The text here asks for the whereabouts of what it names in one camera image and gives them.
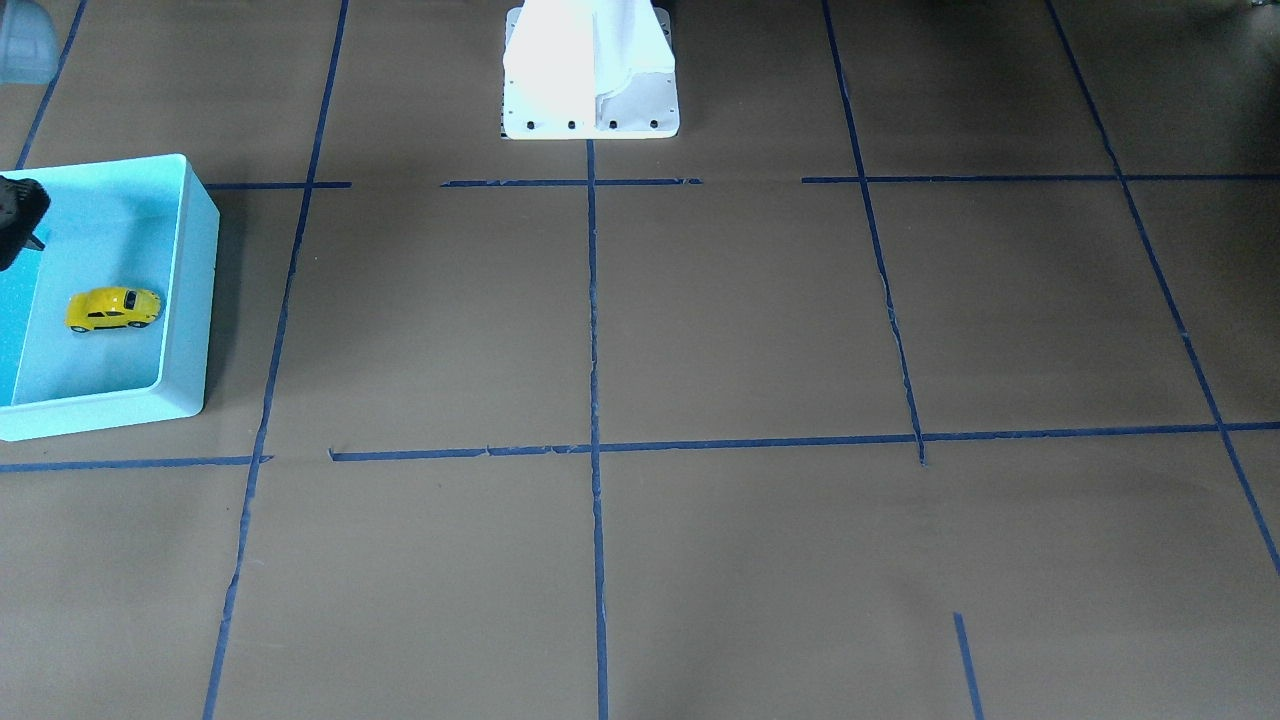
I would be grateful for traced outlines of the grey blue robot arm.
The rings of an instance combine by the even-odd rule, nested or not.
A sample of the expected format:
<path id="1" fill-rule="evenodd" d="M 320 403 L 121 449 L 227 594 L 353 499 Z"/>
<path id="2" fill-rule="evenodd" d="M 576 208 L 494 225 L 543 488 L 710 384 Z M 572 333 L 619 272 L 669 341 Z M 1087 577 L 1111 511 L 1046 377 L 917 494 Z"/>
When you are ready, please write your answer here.
<path id="1" fill-rule="evenodd" d="M 1 83 L 47 85 L 58 58 L 50 13 L 37 1 L 1 1 Z"/>

